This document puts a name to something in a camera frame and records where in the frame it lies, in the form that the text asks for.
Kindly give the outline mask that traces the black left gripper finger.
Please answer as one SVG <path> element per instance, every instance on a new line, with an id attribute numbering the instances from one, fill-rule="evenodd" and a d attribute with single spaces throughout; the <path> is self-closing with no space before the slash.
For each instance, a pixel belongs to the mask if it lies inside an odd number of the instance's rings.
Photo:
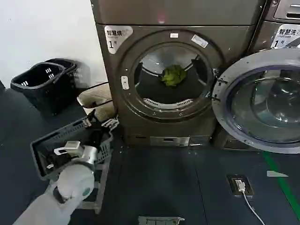
<path id="1" fill-rule="evenodd" d="M 86 128 L 100 128 L 100 122 L 98 120 L 98 118 L 95 115 L 96 110 L 93 109 L 85 118 L 84 120 L 84 124 Z"/>
<path id="2" fill-rule="evenodd" d="M 101 124 L 101 127 L 107 128 L 109 131 L 113 131 L 119 125 L 119 120 L 116 118 L 108 119 Z"/>

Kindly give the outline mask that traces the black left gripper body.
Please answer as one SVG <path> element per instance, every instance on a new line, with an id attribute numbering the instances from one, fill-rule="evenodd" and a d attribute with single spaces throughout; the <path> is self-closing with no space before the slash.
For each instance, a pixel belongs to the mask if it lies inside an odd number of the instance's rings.
<path id="1" fill-rule="evenodd" d="M 111 137 L 110 129 L 103 126 L 93 126 L 90 128 L 90 146 L 99 148 L 102 142 Z"/>

